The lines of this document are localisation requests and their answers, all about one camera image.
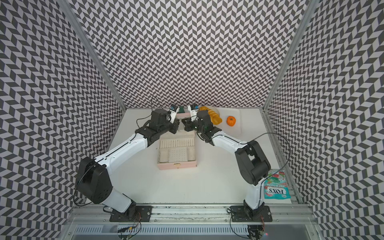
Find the black cable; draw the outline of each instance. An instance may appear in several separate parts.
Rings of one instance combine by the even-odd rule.
[[[131,234],[132,234],[133,230],[136,228],[136,227],[135,227],[136,217],[137,217],[137,214],[135,215],[135,220],[133,221],[131,230],[129,231],[129,238],[131,238]]]
[[[189,119],[192,121],[192,118],[193,118],[193,117],[197,117],[197,115],[195,115],[195,116],[192,116],[192,117],[190,117]],[[195,119],[195,120],[196,120],[196,119]]]
[[[159,101],[159,99],[156,97],[156,96],[152,96],[152,98],[151,98],[151,111],[153,111],[153,97],[155,97],[156,98],[156,100],[157,100],[157,103],[160,105],[160,101]]]
[[[231,139],[232,141],[237,142],[238,144],[247,145],[247,143],[240,143],[240,142],[236,141],[235,139],[233,139],[233,138],[231,138],[231,137],[228,137],[228,136],[226,136],[226,135],[222,135],[222,134],[213,136],[213,138],[211,138],[211,139],[214,139],[215,137],[218,137],[218,136],[223,136],[223,137],[229,138],[229,139]]]
[[[141,231],[141,222],[139,220],[139,224],[140,224],[140,229],[137,231],[137,233],[135,233],[134,235],[132,235],[129,239],[133,238],[136,234],[138,234],[140,231]]]
[[[267,180],[267,179],[270,178],[271,176],[273,176],[273,175],[275,175],[276,173],[278,173],[279,171],[281,171],[281,170],[287,165],[287,163],[290,161],[290,158],[291,158],[291,151],[292,151],[292,149],[291,149],[291,145],[290,145],[288,139],[287,139],[286,137],[284,137],[283,135],[281,135],[280,133],[266,132],[266,133],[261,134],[261,135],[258,136],[258,137],[255,137],[255,138],[252,139],[251,141],[258,139],[259,137],[261,137],[261,136],[263,136],[263,135],[265,135],[265,134],[275,134],[275,135],[278,135],[278,136],[282,137],[282,138],[286,141],[286,143],[287,143],[287,145],[288,145],[289,152],[288,152],[287,161],[285,162],[285,164],[284,164],[279,170],[277,170],[277,171],[274,172],[273,174],[271,174],[271,175],[269,175],[268,177],[266,177],[266,178],[262,181],[261,186],[263,185],[263,183],[265,182],[265,180]],[[259,202],[257,203],[258,206],[259,206],[259,204],[260,204],[261,199],[262,199],[262,188],[260,188],[260,199],[259,199]]]
[[[103,207],[103,212],[106,212],[106,213],[108,213],[108,214],[112,214],[113,212],[110,212],[110,211],[105,210],[106,207],[108,207],[108,206],[104,206],[104,207]]]
[[[137,134],[137,133],[135,133],[135,136],[133,136],[133,138],[132,138],[131,140],[129,140],[128,142],[126,142],[123,146],[119,147],[118,149],[116,149],[116,150],[113,151],[113,152],[110,152],[110,153],[109,153],[107,156],[105,156],[105,157],[109,157],[110,155],[112,155],[114,152],[116,152],[116,151],[119,150],[120,148],[124,147],[124,146],[127,145],[128,143],[131,143],[131,142],[135,139],[136,134]]]
[[[196,132],[196,134],[197,134],[197,136],[201,139],[201,140],[203,140],[204,141],[204,139],[202,139],[201,137],[200,137],[200,135],[199,135],[199,133],[198,132]]]
[[[150,114],[149,116],[146,116],[145,118],[139,118],[139,119],[136,119],[137,127],[140,128],[139,123],[137,122],[138,120],[142,120],[142,119],[149,118],[151,115],[152,115],[152,112],[151,112],[151,114]]]
[[[93,166],[96,165],[96,163],[100,162],[101,160],[95,162],[90,168],[88,168],[87,171],[85,171],[84,175],[80,178],[79,182],[77,183],[76,185],[76,188],[74,189],[74,192],[73,192],[73,203],[78,206],[78,207],[83,207],[83,206],[87,206],[88,204],[91,204],[92,202],[88,202],[87,204],[83,204],[83,205],[79,205],[78,203],[76,203],[76,200],[75,200],[75,197],[76,197],[76,192],[77,192],[77,188],[79,187],[80,183],[81,183],[81,180],[84,178],[84,176],[87,174],[87,172],[89,170],[91,170],[91,168],[93,168]]]
[[[135,216],[135,221],[138,221],[139,223],[138,224],[140,224],[140,229],[134,234],[134,235],[132,235],[130,238],[128,238],[128,239],[131,239],[131,238],[133,238],[136,234],[138,234],[140,231],[141,231],[141,221],[140,221],[140,219],[138,220],[137,218],[137,214],[136,214],[136,216]],[[120,233],[120,239],[122,239],[122,233],[123,232],[125,232],[126,230],[128,230],[130,227],[125,227],[125,228],[122,228],[122,229],[119,229],[118,231],[117,231],[117,234],[118,233]]]
[[[231,213],[231,218],[229,219],[229,227],[231,228],[232,232],[233,232],[234,234],[236,234],[238,237],[245,238],[245,239],[250,239],[249,237],[242,237],[242,236],[238,235],[238,234],[233,230],[232,225],[231,225],[231,220],[232,220],[232,217],[233,217],[233,215],[232,215],[232,211],[231,211],[230,209],[227,209],[227,212],[228,212],[228,213]]]

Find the orange pumpkin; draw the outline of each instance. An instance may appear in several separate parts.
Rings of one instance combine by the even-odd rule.
[[[233,127],[236,123],[236,118],[235,117],[232,117],[232,116],[229,116],[227,118],[227,124],[231,127]]]

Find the green object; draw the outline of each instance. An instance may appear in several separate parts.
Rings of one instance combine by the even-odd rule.
[[[278,183],[280,180],[277,177],[271,177],[270,178],[271,182]]]
[[[184,106],[179,106],[179,112],[178,113],[185,113],[185,111],[184,111]]]

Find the yellow toy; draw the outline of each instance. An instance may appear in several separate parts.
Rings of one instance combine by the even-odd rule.
[[[223,120],[220,118],[220,116],[213,111],[212,109],[207,108],[206,106],[200,107],[200,111],[208,110],[208,114],[211,117],[211,122],[214,125],[220,124]]]

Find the chevron patterned wall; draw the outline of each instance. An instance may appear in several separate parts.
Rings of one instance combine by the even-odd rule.
[[[384,239],[384,1],[322,1],[270,109],[326,239]]]
[[[262,106],[308,0],[69,0],[128,108]]]
[[[0,239],[51,239],[122,111],[54,0],[1,0],[0,85]]]

